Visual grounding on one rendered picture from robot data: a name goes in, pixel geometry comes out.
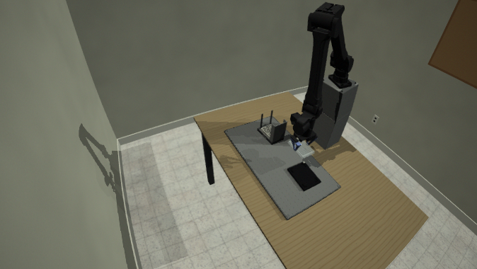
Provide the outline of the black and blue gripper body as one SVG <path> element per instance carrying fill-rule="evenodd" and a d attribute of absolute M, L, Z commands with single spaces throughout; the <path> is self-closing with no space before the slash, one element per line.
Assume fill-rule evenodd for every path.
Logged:
<path fill-rule="evenodd" d="M 297 139 L 297 137 L 299 138 L 299 140 Z M 297 135 L 295 132 L 294 134 L 291 136 L 291 138 L 294 140 L 294 142 L 302 142 L 304 140 L 306 141 L 311 141 L 313 139 L 316 139 L 318 136 L 316 135 L 316 133 L 313 131 L 313 128 L 309 128 L 307 131 L 305 131 L 305 133 L 303 135 Z"/>

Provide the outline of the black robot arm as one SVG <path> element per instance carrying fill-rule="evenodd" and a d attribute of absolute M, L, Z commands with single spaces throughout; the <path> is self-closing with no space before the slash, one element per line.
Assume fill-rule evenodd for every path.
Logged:
<path fill-rule="evenodd" d="M 345 48 L 345 38 L 342 25 L 343 5 L 325 2 L 313 13 L 309 14 L 307 30 L 311 31 L 314 46 L 311 59 L 309 86 L 302 106 L 302 114 L 291 114 L 293 130 L 297 135 L 314 126 L 316 119 L 322 114 L 322 85 L 331 41 L 330 65 L 335 68 L 328 78 L 338 87 L 347 88 L 352 85 L 348 73 L 352 69 L 354 59 L 348 55 Z M 313 119 L 312 119 L 313 118 Z"/>

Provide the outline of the white well plate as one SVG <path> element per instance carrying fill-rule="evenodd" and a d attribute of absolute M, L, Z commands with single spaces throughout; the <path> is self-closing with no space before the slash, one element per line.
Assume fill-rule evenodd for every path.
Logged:
<path fill-rule="evenodd" d="M 311 156 L 312 154 L 315 154 L 315 151 L 305 142 L 300 142 L 301 146 L 296 150 L 296 153 L 302 158 L 306 158 L 308 156 Z M 288 141 L 288 144 L 290 145 L 291 148 L 293 148 L 291 140 Z"/>

